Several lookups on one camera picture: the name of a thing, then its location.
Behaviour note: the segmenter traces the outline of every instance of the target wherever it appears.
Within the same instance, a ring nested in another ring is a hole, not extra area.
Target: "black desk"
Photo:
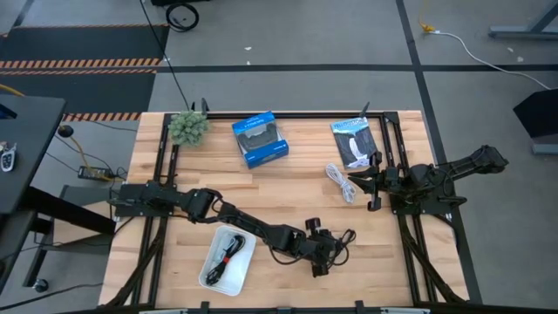
[[[0,95],[0,104],[17,113],[16,119],[0,119],[0,141],[8,141],[10,146],[17,143],[14,169],[9,173],[0,171],[1,293],[28,232],[51,232],[52,222],[38,218],[37,214],[108,235],[114,233],[115,222],[30,187],[62,119],[65,100]],[[41,249],[37,252],[24,286],[34,283],[45,253]]]

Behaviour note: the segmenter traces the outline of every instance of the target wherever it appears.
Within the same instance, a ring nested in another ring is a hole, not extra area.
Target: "table leg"
[[[529,39],[558,39],[558,29],[547,27],[558,17],[558,0],[528,26],[492,26],[488,36],[492,38],[529,38]]]
[[[114,234],[116,222],[113,222],[111,219],[52,196],[37,188],[27,188],[21,201],[21,207],[33,208],[38,213],[105,235]]]

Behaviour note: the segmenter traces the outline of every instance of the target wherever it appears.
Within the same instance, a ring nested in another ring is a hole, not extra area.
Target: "hazard tape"
[[[167,27],[168,24],[153,24],[155,26]],[[35,29],[35,28],[105,28],[105,27],[149,27],[149,24],[101,24],[101,25],[20,25],[14,29]]]
[[[132,70],[82,70],[82,71],[0,71],[0,75],[82,75],[82,74],[139,74],[157,73],[153,69],[132,69]]]
[[[62,121],[137,121],[141,113],[65,113]]]
[[[51,69],[51,68],[89,68],[112,66],[154,66],[159,58],[116,58],[116,59],[78,59],[78,60],[0,60],[0,69]]]

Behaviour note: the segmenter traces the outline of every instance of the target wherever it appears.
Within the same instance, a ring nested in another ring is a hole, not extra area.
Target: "packaging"
[[[366,118],[332,123],[331,130],[345,169],[369,166],[369,159],[377,149]]]
[[[248,168],[289,153],[289,145],[281,135],[271,111],[234,123],[233,132]]]

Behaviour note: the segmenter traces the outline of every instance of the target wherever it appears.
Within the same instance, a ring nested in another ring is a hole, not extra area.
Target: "boxed computer mouse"
[[[248,168],[289,153],[289,145],[281,135],[271,111],[234,123],[233,132]]]

